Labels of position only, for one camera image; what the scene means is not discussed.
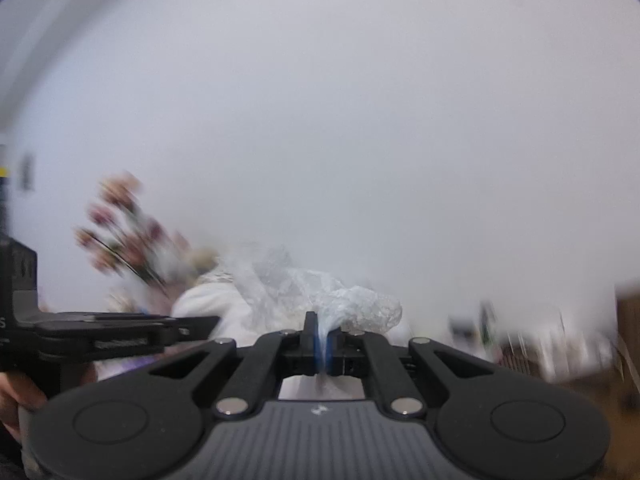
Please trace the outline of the person's left hand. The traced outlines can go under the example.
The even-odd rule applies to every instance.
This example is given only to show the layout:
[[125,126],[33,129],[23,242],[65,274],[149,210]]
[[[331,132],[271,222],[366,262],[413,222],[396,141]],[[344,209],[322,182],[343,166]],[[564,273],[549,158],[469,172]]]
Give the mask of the person's left hand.
[[0,374],[1,423],[15,440],[21,441],[20,408],[37,411],[47,402],[42,391],[20,373]]

